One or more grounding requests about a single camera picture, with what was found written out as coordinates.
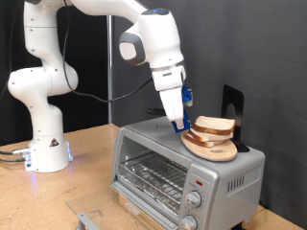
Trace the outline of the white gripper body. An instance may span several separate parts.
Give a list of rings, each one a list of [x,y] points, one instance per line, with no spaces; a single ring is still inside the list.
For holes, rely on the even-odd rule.
[[[166,116],[172,121],[183,119],[183,103],[181,88],[176,87],[159,92]]]

